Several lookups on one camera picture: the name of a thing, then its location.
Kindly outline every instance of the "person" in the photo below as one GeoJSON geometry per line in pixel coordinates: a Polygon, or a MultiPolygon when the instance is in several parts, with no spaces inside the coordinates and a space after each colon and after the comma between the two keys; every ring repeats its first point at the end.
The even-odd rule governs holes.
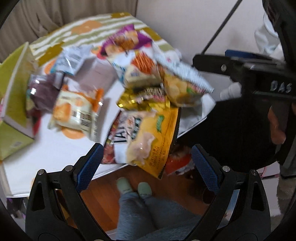
{"type": "MultiPolygon", "coordinates": [[[[120,192],[117,240],[183,240],[201,218],[172,200],[154,197],[146,182],[139,183],[137,192],[125,177],[116,184],[120,192]]],[[[226,224],[222,220],[219,228],[226,224]]]]}

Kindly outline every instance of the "black cable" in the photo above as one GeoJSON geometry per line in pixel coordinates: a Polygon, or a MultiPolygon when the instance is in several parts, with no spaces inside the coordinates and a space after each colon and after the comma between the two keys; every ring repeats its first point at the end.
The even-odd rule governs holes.
{"type": "Polygon", "coordinates": [[[218,28],[218,30],[215,32],[215,34],[213,35],[213,37],[211,38],[211,40],[208,42],[207,46],[205,46],[204,50],[201,52],[201,54],[205,54],[205,52],[207,51],[207,49],[211,46],[211,44],[214,42],[214,40],[217,38],[218,34],[221,32],[221,30],[224,28],[224,26],[227,24],[227,22],[229,21],[229,19],[232,17],[232,15],[234,14],[235,10],[237,10],[238,6],[241,4],[242,0],[238,0],[235,5],[233,6],[233,8],[231,9],[231,11],[229,12],[229,14],[227,15],[227,17],[224,19],[223,23],[221,24],[221,26],[218,28]]]}

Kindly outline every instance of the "slipper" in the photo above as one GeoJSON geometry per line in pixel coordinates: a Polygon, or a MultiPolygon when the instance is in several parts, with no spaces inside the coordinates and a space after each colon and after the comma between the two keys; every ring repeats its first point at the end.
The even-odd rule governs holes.
{"type": "Polygon", "coordinates": [[[125,177],[120,177],[116,181],[116,186],[121,195],[133,192],[129,181],[125,177]]]}
{"type": "Polygon", "coordinates": [[[138,194],[141,198],[147,198],[152,196],[152,190],[148,183],[142,182],[138,185],[138,194]]]}

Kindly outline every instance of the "green box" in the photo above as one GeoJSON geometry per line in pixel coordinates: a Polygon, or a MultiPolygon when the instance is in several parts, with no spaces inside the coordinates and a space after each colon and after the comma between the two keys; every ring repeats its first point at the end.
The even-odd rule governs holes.
{"type": "Polygon", "coordinates": [[[24,43],[0,65],[0,160],[34,141],[33,121],[26,116],[26,91],[37,63],[24,43]]]}

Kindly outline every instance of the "purple snack bag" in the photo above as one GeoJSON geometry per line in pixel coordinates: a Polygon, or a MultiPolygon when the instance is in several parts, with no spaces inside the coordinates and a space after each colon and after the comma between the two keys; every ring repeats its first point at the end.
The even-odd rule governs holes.
{"type": "Polygon", "coordinates": [[[124,51],[139,49],[151,42],[152,39],[135,30],[133,24],[124,26],[118,32],[110,36],[101,49],[101,55],[113,55],[124,51]]]}

